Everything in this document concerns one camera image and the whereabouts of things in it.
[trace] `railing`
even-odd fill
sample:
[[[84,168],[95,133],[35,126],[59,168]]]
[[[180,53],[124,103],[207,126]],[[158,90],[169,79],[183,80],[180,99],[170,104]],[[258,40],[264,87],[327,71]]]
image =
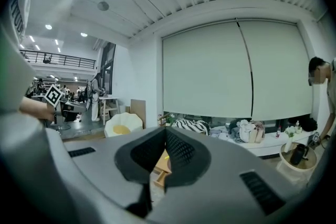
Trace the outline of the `railing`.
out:
[[[20,50],[27,62],[45,63],[46,65],[62,65],[71,67],[95,68],[95,60],[62,54],[50,54],[43,51]]]

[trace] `chair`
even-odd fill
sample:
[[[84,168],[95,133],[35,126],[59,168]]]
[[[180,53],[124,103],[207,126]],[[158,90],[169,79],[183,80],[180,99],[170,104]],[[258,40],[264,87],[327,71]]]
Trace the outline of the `chair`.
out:
[[[114,111],[114,110],[118,110],[117,106],[113,107],[113,104],[106,105],[105,115],[104,115],[104,106],[102,105],[101,108],[100,108],[101,119],[103,120],[103,117],[107,117],[107,119],[109,120],[110,119],[110,113],[109,113],[109,111]]]
[[[129,134],[133,131],[142,130],[142,120],[136,114],[122,113],[114,115],[106,121],[105,137],[112,137],[121,134]]]

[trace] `wooden board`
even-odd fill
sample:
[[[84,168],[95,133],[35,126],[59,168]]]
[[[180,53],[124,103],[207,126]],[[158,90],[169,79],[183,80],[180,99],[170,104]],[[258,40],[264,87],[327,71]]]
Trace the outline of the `wooden board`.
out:
[[[161,155],[159,161],[157,162],[155,168],[156,171],[161,172],[165,171],[166,173],[171,173],[170,169],[168,168],[168,159],[165,159],[168,156],[168,153],[166,150],[164,150],[163,154]]]
[[[146,101],[131,99],[131,114],[136,114],[143,124],[143,128],[146,128]]]
[[[165,171],[162,171],[160,173],[160,175],[158,176],[158,178],[153,181],[154,185],[156,185],[157,187],[160,187],[160,188],[164,188],[164,180],[165,180],[165,178],[168,174],[169,173],[166,173]]]

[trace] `bottle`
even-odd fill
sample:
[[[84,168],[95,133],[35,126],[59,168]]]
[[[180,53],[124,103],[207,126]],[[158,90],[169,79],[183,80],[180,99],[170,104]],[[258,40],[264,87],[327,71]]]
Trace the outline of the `bottle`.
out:
[[[277,135],[275,136],[275,138],[279,138],[280,137],[280,133],[281,133],[281,125],[279,126],[279,128],[277,130]]]
[[[300,128],[300,123],[299,121],[297,121],[295,124],[295,131],[299,130],[299,128]]]

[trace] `white flowers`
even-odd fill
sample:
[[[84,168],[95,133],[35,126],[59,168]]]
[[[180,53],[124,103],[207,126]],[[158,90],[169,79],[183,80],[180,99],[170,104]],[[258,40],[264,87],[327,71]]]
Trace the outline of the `white flowers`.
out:
[[[285,129],[285,133],[288,134],[289,137],[293,137],[295,134],[300,134],[302,132],[302,128],[296,129],[294,126],[287,127]]]

